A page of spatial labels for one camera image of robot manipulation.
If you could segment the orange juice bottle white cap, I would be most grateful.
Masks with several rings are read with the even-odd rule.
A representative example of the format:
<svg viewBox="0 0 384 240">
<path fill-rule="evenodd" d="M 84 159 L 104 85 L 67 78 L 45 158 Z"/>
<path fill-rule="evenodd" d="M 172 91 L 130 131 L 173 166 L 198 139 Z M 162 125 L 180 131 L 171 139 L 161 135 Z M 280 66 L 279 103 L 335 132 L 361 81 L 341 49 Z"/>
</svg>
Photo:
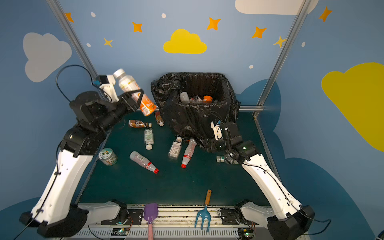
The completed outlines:
<svg viewBox="0 0 384 240">
<path fill-rule="evenodd" d="M 123 69 L 115 71 L 113 76 L 119 81 L 119 87 L 125 93 L 131 92 L 131 96 L 136 102 L 141 99 L 140 110 L 144 116 L 147 117 L 156 110 L 157 106 L 150 100 L 150 98 L 146 94 L 140 92 L 141 88 L 134 77 L 126 74 Z"/>
</svg>

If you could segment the clear bottle red cap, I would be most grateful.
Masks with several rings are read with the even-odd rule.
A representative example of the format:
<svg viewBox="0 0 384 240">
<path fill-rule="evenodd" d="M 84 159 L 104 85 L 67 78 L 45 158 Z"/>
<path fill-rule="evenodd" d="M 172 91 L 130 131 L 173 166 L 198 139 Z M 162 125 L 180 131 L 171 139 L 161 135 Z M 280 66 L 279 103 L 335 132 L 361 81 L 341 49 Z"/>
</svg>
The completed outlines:
<svg viewBox="0 0 384 240">
<path fill-rule="evenodd" d="M 134 162 L 136 162 L 141 167 L 153 172 L 154 174 L 157 174 L 159 172 L 159 169 L 155 167 L 155 165 L 146 157 L 142 156 L 140 153 L 133 151 L 130 154 L 130 159 Z"/>
</svg>

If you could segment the red label yellow cap bottle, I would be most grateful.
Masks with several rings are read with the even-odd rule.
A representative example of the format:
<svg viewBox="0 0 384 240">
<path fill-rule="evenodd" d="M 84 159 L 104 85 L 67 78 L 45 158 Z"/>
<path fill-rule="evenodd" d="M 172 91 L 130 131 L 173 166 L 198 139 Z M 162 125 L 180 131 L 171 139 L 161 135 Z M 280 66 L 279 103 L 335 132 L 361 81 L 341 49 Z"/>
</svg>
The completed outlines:
<svg viewBox="0 0 384 240">
<path fill-rule="evenodd" d="M 194 96 L 194 97 L 190 98 L 190 103 L 201 104 L 201 103 L 203 103 L 203 99 L 199 96 Z"/>
</svg>

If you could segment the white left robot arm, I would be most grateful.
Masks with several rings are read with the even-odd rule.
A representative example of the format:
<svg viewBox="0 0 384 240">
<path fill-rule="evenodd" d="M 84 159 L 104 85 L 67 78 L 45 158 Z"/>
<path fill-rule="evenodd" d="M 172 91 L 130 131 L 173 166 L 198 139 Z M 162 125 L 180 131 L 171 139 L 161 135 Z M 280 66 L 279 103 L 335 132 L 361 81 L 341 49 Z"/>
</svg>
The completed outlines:
<svg viewBox="0 0 384 240">
<path fill-rule="evenodd" d="M 77 123 L 69 129 L 56 156 L 56 168 L 38 203 L 20 216 L 26 227 L 36 227 L 44 238 L 69 238 L 84 226 L 104 220 L 128 219 L 126 206 L 119 201 L 104 204 L 73 204 L 80 179 L 100 145 L 125 115 L 141 104 L 143 90 L 123 93 L 117 102 L 108 102 L 94 91 L 78 95 L 70 102 Z"/>
</svg>

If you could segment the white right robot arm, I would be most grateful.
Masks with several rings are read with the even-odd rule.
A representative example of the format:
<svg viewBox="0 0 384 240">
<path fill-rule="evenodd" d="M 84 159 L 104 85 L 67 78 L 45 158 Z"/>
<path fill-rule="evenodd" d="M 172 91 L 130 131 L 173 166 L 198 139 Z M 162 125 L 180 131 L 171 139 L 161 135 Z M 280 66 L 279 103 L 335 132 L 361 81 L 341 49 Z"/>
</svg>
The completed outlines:
<svg viewBox="0 0 384 240">
<path fill-rule="evenodd" d="M 275 240 L 295 240 L 305 234 L 314 221 L 314 210 L 290 194 L 254 143 L 243 140 L 236 123 L 213 121 L 211 128 L 214 137 L 207 140 L 207 150 L 224 152 L 226 162 L 241 165 L 271 205 L 267 209 L 250 201 L 243 202 L 240 212 L 244 219 L 268 229 Z"/>
</svg>

